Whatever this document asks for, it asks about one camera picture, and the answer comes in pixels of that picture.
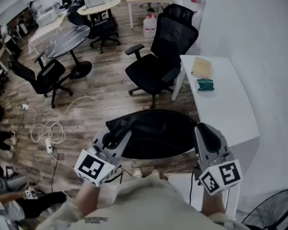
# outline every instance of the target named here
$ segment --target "chair base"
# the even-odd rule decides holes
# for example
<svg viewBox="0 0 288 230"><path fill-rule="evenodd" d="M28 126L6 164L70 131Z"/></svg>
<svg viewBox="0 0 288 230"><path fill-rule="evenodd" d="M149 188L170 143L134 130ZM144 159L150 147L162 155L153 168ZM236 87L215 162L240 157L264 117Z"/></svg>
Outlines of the chair base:
<svg viewBox="0 0 288 230"><path fill-rule="evenodd" d="M117 32L113 32L113 33L110 33L110 34L108 34L108 35L101 35L100 38L98 38L98 39L96 39L95 41L91 42L91 43L90 43L90 46L91 46L91 47L94 47L94 43L101 41L101 45L100 45L100 53L101 53L101 54L104 52L103 49L102 49L102 47L103 47L105 41L107 41L107 40L113 41L113 42L117 42L117 45L119 46L119 45L120 45L119 40L110 37L110 36L112 36L112 35L114 35L114 34L115 34L116 36L119 36L119 34L118 34Z"/></svg>
<svg viewBox="0 0 288 230"><path fill-rule="evenodd" d="M136 87L134 89L128 90L128 93L129 93L129 95L133 95L133 92L137 91L137 90L141 90L141 88L140 87ZM173 90L171 88L169 88L169 87L165 87L164 90L167 90L167 91L173 93ZM152 104L149 106L150 109L154 109L155 108L155 95L152 95L152 97L153 97Z"/></svg>

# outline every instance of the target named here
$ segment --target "white wall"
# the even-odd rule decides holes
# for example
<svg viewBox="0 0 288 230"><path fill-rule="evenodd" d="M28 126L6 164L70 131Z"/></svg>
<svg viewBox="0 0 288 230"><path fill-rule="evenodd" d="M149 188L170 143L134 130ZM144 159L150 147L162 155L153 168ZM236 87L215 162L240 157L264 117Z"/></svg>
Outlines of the white wall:
<svg viewBox="0 0 288 230"><path fill-rule="evenodd" d="M197 45L231 60L257 120L259 139L232 148L248 211L288 187L288 0L206 0Z"/></svg>

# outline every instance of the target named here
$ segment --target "plug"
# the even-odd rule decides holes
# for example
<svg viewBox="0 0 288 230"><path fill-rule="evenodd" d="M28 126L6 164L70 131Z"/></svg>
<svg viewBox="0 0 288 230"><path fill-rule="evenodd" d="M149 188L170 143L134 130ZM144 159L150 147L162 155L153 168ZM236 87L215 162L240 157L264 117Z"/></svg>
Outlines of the plug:
<svg viewBox="0 0 288 230"><path fill-rule="evenodd" d="M25 110L25 111L27 111L28 108L29 108L29 106L26 105L26 104L23 104L23 105L21 106L21 109L22 109L22 110Z"/></svg>
<svg viewBox="0 0 288 230"><path fill-rule="evenodd" d="M51 145L51 141L50 141L50 138L47 138L45 140L45 143L46 143L46 149L47 149L47 153L53 153L53 149L52 149L52 145Z"/></svg>

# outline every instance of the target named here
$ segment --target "pants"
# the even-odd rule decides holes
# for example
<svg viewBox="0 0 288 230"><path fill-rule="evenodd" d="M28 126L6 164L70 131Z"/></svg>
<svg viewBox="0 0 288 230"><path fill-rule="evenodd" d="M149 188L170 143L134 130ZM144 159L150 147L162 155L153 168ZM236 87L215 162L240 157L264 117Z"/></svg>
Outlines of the pants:
<svg viewBox="0 0 288 230"><path fill-rule="evenodd" d="M8 48L10 51L14 52L17 57L20 56L21 50L20 50L20 48L17 46L17 44L13 42L12 39L9 40L8 42L6 42L5 45L7 46L7 48Z"/></svg>
<svg viewBox="0 0 288 230"><path fill-rule="evenodd" d="M4 141L12 137L12 133L2 131L0 132L0 149L4 151L9 151L11 148L9 145L5 144Z"/></svg>
<svg viewBox="0 0 288 230"><path fill-rule="evenodd" d="M62 204L66 201L66 195L63 192L46 194L39 199L16 199L16 202L24 210L24 217L37 218L39 215L54 204Z"/></svg>

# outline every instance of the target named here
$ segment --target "round table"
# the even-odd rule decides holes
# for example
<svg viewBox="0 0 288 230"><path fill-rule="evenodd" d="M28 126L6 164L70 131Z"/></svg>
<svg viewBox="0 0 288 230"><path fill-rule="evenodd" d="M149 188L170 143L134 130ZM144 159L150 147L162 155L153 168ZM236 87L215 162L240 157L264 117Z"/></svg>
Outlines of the round table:
<svg viewBox="0 0 288 230"><path fill-rule="evenodd" d="M105 0L106 3L104 4L100 4L91 8L86 8L86 6L82 6L81 8L79 8L77 10L77 12L82 15L82 16L86 16L86 15L90 15L91 16L91 22L92 24L94 24L94 18L92 17L93 14L96 13L100 13L102 11L108 11L108 15L109 18L112 17L112 13L111 13L111 8L118 5L120 3L120 0Z"/></svg>
<svg viewBox="0 0 288 230"><path fill-rule="evenodd" d="M78 25L59 33L56 38L45 49L47 58L56 58L68 52L72 55L76 65L72 68L71 79L79 79L86 76L92 69L92 63L89 61L79 62L73 53L73 49L81 44L90 34L90 28L87 25Z"/></svg>

